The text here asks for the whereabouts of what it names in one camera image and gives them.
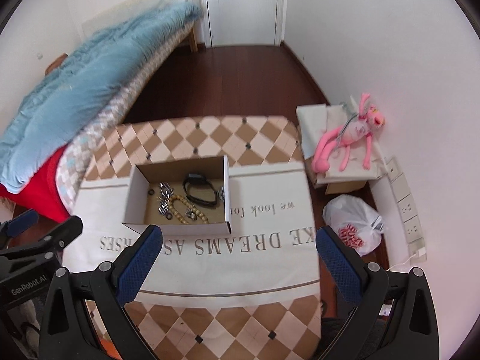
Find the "small silver earring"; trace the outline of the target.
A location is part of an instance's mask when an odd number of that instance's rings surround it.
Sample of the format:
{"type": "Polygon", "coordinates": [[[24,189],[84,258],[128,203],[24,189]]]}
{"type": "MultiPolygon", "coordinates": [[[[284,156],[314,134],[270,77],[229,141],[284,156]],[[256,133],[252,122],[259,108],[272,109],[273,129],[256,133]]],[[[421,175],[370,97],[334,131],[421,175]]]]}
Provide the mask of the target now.
{"type": "Polygon", "coordinates": [[[196,213],[194,213],[193,211],[186,211],[186,215],[188,218],[192,219],[192,220],[196,220],[197,219],[197,215],[196,213]]]}

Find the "black fitness band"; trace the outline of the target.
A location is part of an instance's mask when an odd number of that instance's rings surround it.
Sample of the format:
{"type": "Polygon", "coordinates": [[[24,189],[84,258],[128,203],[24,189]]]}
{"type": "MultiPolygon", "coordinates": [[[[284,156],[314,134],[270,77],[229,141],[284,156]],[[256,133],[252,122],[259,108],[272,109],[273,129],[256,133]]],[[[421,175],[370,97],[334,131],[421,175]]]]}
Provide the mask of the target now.
{"type": "Polygon", "coordinates": [[[216,207],[219,197],[213,184],[202,174],[189,173],[183,180],[183,190],[187,199],[199,206],[216,207]]]}

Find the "red blanket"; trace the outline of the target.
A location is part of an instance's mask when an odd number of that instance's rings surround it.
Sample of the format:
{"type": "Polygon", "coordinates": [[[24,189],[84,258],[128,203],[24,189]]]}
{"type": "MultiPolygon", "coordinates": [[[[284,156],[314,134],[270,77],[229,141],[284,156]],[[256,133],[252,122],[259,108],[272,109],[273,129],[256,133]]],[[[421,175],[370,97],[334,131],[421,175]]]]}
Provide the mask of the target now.
{"type": "Polygon", "coordinates": [[[70,216],[70,213],[60,199],[55,177],[59,161],[66,148],[66,145],[64,145],[56,150],[20,193],[10,193],[2,184],[0,186],[1,197],[5,197],[24,208],[34,209],[39,215],[52,219],[56,223],[64,222],[70,216]]]}

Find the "white plastic shopping bag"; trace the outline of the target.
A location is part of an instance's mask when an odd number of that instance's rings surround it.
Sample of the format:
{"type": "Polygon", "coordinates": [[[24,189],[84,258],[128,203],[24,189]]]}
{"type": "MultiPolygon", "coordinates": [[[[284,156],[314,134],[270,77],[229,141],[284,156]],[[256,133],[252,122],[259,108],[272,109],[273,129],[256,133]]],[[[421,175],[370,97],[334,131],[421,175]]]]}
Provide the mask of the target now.
{"type": "Polygon", "coordinates": [[[360,256],[370,254],[381,244],[383,218],[359,197],[335,197],[325,205],[322,216],[341,241],[360,256]]]}

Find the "checkered bed sheet mattress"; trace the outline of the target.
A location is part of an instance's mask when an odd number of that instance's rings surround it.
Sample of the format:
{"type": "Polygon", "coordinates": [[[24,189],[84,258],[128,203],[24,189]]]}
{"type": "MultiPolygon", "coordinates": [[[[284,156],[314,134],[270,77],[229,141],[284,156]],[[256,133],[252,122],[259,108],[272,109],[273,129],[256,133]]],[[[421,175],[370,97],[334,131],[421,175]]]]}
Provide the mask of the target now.
{"type": "Polygon", "coordinates": [[[58,163],[55,183],[60,201],[68,213],[73,211],[80,184],[103,133],[122,123],[148,80],[173,50],[192,34],[194,34],[194,23],[190,22],[171,35],[143,63],[133,78],[120,88],[112,100],[66,146],[58,163]]]}

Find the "white power strip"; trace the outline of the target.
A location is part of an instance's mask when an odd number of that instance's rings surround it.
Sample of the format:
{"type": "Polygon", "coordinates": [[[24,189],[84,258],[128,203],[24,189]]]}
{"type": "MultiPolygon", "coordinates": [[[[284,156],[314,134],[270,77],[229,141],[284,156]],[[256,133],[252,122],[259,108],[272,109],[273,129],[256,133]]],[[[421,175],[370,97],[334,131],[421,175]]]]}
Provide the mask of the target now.
{"type": "Polygon", "coordinates": [[[407,178],[395,156],[386,162],[387,177],[399,211],[411,263],[427,259],[422,224],[407,178]]]}

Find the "checkered tablecloth with text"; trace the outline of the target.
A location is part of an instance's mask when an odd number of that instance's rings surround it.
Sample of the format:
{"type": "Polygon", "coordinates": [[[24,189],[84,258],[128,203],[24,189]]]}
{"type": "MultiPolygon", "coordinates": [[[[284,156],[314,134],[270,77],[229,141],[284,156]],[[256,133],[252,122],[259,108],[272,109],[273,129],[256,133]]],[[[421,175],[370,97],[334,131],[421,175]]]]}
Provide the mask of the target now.
{"type": "Polygon", "coordinates": [[[122,224],[136,165],[224,155],[229,236],[165,236],[126,309],[161,359],[311,359],[320,272],[295,126],[282,116],[207,116],[118,125],[99,142],[76,197],[83,233],[71,272],[112,261],[139,233],[122,224]]]}

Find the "white cardboard box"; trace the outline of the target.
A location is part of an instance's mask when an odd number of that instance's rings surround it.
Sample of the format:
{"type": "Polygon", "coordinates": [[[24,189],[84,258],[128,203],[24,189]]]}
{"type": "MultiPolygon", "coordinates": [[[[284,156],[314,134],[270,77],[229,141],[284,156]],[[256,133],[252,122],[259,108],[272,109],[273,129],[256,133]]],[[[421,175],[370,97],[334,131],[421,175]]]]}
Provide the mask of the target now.
{"type": "Polygon", "coordinates": [[[136,165],[130,172],[122,224],[141,233],[157,225],[165,236],[229,236],[230,188],[226,156],[190,158],[136,165]],[[219,197],[216,207],[190,202],[183,190],[189,173],[199,173],[213,184],[219,197]],[[196,220],[187,217],[193,211],[196,220]]]}

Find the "light blue quilt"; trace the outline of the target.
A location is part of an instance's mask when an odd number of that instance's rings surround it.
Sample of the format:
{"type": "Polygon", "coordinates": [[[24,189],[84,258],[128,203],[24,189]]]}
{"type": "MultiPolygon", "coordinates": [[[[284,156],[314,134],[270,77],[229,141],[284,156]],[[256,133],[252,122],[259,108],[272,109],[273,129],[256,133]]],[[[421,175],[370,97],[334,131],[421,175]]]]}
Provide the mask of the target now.
{"type": "Polygon", "coordinates": [[[172,3],[92,35],[24,97],[1,136],[1,185],[19,194],[171,35],[200,15],[193,2],[172,3]]]}

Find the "pink panther plush toy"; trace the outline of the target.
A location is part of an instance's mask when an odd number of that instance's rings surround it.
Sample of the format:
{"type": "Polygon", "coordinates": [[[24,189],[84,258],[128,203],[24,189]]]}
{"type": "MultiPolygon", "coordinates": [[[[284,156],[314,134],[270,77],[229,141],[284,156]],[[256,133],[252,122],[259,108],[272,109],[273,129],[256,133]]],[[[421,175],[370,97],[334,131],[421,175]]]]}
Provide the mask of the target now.
{"type": "Polygon", "coordinates": [[[329,130],[320,138],[312,160],[312,170],[316,174],[326,173],[329,170],[329,157],[338,148],[345,149],[339,167],[339,170],[343,172],[349,163],[352,146],[362,140],[365,140],[365,156],[362,166],[365,170],[371,168],[374,133],[383,128],[386,118],[370,102],[370,99],[370,94],[361,94],[358,112],[350,116],[343,126],[329,130]]]}

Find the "white cloth covered box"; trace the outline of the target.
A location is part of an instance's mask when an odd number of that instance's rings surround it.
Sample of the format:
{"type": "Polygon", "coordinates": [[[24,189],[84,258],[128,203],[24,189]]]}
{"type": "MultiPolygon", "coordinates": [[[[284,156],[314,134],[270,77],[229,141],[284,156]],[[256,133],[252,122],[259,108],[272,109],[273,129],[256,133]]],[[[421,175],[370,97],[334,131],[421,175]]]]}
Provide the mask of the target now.
{"type": "Polygon", "coordinates": [[[304,155],[305,166],[312,186],[316,189],[325,187],[329,194],[346,194],[361,189],[371,180],[378,180],[386,175],[386,163],[380,146],[373,141],[370,168],[365,169],[363,162],[366,153],[365,139],[352,144],[348,164],[340,170],[346,149],[335,145],[329,157],[329,170],[315,173],[312,161],[315,149],[322,136],[338,127],[343,127],[353,116],[356,105],[327,106],[325,104],[298,106],[296,115],[299,121],[300,146],[304,155]]]}

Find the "brown pillow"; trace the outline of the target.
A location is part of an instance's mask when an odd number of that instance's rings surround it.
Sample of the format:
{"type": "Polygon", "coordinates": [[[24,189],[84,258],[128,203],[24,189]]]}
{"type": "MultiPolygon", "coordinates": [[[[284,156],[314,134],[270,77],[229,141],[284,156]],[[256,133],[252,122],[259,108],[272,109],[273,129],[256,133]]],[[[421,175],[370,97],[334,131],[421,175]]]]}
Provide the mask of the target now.
{"type": "Polygon", "coordinates": [[[58,68],[63,61],[68,57],[68,54],[63,53],[58,58],[56,58],[45,70],[45,76],[51,74],[56,68],[58,68]]]}

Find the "white door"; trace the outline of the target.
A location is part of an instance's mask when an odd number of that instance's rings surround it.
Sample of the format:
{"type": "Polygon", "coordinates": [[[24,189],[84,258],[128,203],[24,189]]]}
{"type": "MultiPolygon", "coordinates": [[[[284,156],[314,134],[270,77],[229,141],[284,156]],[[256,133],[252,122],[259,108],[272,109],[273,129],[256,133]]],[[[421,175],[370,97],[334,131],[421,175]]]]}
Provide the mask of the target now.
{"type": "Polygon", "coordinates": [[[278,46],[286,0],[203,0],[209,47],[278,46]]]}

